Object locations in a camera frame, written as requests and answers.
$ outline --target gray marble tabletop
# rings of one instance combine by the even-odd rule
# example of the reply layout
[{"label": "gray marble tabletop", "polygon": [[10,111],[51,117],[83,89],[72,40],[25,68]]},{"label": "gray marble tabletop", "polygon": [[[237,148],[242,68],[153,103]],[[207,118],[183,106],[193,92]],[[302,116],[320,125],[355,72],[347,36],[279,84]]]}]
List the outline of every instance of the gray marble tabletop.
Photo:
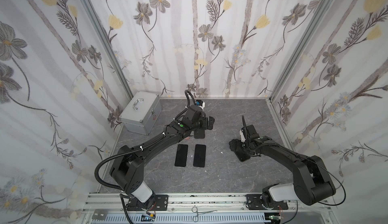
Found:
[{"label": "gray marble tabletop", "polygon": [[[271,184],[292,182],[292,173],[275,160],[262,156],[240,162],[229,149],[229,141],[240,138],[241,115],[245,115],[247,125],[253,124],[260,135],[283,144],[265,100],[203,100],[206,102],[206,115],[215,118],[213,130],[206,130],[205,139],[190,137],[180,142],[189,146],[186,167],[174,166],[177,144],[153,158],[144,169],[144,181],[152,190],[156,193],[261,192]],[[124,127],[114,154],[123,145],[135,146],[161,133],[163,125],[170,123],[184,109],[187,101],[162,99],[161,104],[162,112],[150,135],[132,133]],[[204,168],[193,166],[196,144],[206,145]],[[104,180],[115,183],[109,171]],[[100,193],[112,192],[119,190],[104,186],[100,190]]]}]

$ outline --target black smartphone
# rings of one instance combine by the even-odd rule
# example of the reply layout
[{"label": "black smartphone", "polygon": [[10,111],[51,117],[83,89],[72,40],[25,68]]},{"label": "black smartphone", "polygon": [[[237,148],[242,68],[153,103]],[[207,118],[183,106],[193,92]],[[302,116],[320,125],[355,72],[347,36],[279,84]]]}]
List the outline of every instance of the black smartphone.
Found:
[{"label": "black smartphone", "polygon": [[189,148],[186,144],[178,144],[177,156],[175,157],[176,167],[186,167],[187,161],[187,149]]},{"label": "black smartphone", "polygon": [[206,145],[195,145],[194,167],[205,167]]}]

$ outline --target wall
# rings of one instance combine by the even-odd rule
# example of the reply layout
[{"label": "wall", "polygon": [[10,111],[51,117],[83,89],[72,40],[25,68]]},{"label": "wall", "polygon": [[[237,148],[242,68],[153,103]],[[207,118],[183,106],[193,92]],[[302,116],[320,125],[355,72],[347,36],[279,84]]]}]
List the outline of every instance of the wall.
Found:
[{"label": "wall", "polygon": [[75,223],[128,100],[79,0],[0,0],[1,222]]},{"label": "wall", "polygon": [[91,0],[135,93],[269,96],[320,0]]},{"label": "wall", "polygon": [[387,19],[388,0],[335,0],[273,101],[296,150],[343,181],[342,224],[388,216]]}]

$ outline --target scissors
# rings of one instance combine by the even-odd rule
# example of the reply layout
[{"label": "scissors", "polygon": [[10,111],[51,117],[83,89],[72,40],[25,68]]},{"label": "scissors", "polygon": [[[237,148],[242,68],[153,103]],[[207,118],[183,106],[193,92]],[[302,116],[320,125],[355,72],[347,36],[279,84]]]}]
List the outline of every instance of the scissors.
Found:
[{"label": "scissors", "polygon": [[199,220],[199,216],[200,215],[203,215],[203,214],[206,214],[206,213],[211,213],[211,212],[217,212],[216,210],[205,211],[205,212],[198,212],[198,208],[197,207],[191,208],[191,211],[194,212],[194,213],[197,213],[197,215],[193,217],[193,222],[197,222]]}]

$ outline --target aluminum toolbox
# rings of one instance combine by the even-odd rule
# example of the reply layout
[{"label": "aluminum toolbox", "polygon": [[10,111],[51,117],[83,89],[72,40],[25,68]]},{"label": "aluminum toolbox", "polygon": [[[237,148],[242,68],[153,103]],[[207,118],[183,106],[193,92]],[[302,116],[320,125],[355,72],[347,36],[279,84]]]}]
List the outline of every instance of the aluminum toolbox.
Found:
[{"label": "aluminum toolbox", "polygon": [[162,111],[158,94],[137,92],[120,115],[125,127],[132,132],[148,135]]}]

